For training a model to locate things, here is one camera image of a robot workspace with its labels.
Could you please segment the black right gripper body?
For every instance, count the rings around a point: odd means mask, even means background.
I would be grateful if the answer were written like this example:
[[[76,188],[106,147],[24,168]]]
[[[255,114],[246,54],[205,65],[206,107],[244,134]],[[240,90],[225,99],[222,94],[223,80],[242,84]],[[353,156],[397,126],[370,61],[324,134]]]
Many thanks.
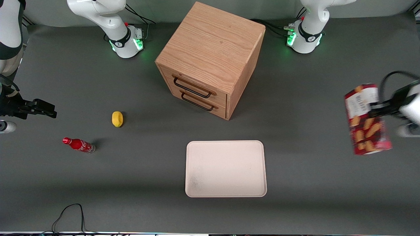
[[[12,93],[12,97],[1,93],[0,115],[27,119],[28,114],[32,114],[32,111],[26,107],[26,103],[27,101],[22,98],[20,93]]]

